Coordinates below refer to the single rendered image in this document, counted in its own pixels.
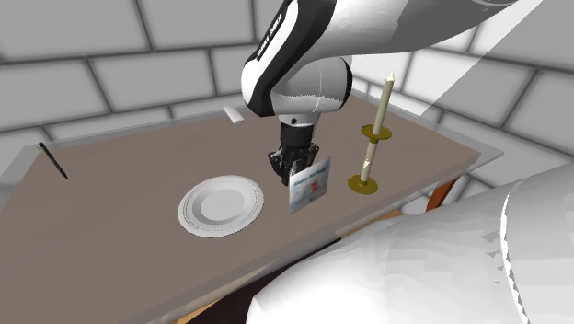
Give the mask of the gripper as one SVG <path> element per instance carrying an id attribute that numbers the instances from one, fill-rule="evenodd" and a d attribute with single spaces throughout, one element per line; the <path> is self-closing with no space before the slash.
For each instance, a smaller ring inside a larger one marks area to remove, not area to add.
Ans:
<path id="1" fill-rule="evenodd" d="M 268 159 L 274 172 L 281 178 L 284 186 L 289 185 L 290 172 L 293 167 L 295 155 L 301 155 L 297 162 L 297 169 L 304 170 L 313 165 L 319 147 L 311 144 L 315 126 L 294 127 L 281 123 L 281 148 L 276 152 L 268 153 Z"/>

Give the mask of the white card with red print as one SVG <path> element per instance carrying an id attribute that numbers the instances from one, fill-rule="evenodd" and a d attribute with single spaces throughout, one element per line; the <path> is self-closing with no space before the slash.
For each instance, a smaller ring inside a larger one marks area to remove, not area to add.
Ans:
<path id="1" fill-rule="evenodd" d="M 289 178 L 289 214 L 295 214 L 306 205 L 327 193 L 331 157 L 327 157 Z"/>

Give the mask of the brass candle holder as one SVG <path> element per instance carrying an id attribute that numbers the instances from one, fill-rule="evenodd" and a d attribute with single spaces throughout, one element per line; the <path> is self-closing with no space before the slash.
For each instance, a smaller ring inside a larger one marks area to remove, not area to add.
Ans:
<path id="1" fill-rule="evenodd" d="M 359 175 L 353 175 L 348 179 L 348 186 L 359 194 L 370 195 L 378 190 L 376 181 L 370 177 L 378 142 L 389 139 L 392 136 L 392 132 L 382 126 L 379 129 L 379 133 L 374 133 L 372 124 L 362 126 L 361 132 L 369 139 L 369 144 L 363 160 L 362 171 Z"/>

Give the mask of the small white block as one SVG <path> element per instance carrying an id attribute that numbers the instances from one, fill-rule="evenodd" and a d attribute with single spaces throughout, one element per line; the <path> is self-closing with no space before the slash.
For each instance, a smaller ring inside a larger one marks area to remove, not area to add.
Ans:
<path id="1" fill-rule="evenodd" d="M 233 124 L 242 123 L 245 119 L 235 107 L 225 106 L 223 110 Z"/>

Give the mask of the white plate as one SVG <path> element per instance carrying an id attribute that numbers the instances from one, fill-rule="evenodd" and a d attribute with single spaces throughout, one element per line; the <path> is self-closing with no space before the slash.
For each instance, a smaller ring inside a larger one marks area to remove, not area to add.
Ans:
<path id="1" fill-rule="evenodd" d="M 249 226 L 264 206 L 264 194 L 252 179 L 226 175 L 189 190 L 178 206 L 180 225 L 197 237 L 226 237 Z"/>

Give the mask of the cream candle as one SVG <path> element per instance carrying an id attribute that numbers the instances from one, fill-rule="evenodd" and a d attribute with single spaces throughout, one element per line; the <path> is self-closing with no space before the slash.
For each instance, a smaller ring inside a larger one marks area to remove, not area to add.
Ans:
<path id="1" fill-rule="evenodd" d="M 376 146 L 378 145 L 378 142 L 382 139 L 381 131 L 383 129 L 383 121 L 388 107 L 388 102 L 392 93 L 392 89 L 394 86 L 394 82 L 395 82 L 394 71 L 391 71 L 389 76 L 385 79 L 383 92 L 380 98 L 380 103 L 377 109 L 374 123 L 371 127 L 371 130 L 367 134 L 367 137 L 369 138 L 369 144 L 367 146 L 365 159 L 363 161 L 362 166 L 362 173 L 360 175 L 360 180 L 363 184 L 366 184 L 368 182 L 371 170 L 371 164 L 373 162 L 374 155 L 376 152 Z"/>

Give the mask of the brown table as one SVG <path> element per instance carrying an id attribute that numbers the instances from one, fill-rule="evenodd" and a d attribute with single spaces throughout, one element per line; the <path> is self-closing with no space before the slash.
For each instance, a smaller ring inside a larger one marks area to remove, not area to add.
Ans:
<path id="1" fill-rule="evenodd" d="M 392 108 L 392 136 L 377 149 L 378 191 L 360 195 L 348 179 L 362 168 L 362 126 L 375 104 L 352 95 L 323 115 L 316 141 L 331 157 L 327 193 L 289 214 L 289 194 L 267 155 L 280 124 L 251 112 L 222 113 L 52 145 L 34 160 L 0 210 L 0 324 L 167 324 L 298 260 L 500 156 L 499 149 Z M 178 205 L 212 177 L 254 180 L 264 206 L 228 237 L 188 233 Z"/>

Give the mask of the black pen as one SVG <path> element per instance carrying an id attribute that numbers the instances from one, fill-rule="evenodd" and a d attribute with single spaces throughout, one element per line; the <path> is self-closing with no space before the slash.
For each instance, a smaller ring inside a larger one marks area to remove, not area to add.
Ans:
<path id="1" fill-rule="evenodd" d="M 59 171 L 59 173 L 65 178 L 65 179 L 69 179 L 67 174 L 65 173 L 65 171 L 63 170 L 62 166 L 59 164 L 59 162 L 55 159 L 55 157 L 53 156 L 53 154 L 50 152 L 50 150 L 47 148 L 47 146 L 45 145 L 45 143 L 43 142 L 39 142 L 38 146 L 40 147 L 40 149 L 43 151 L 43 153 L 49 158 L 49 160 L 53 163 L 53 165 L 56 167 L 56 169 Z"/>

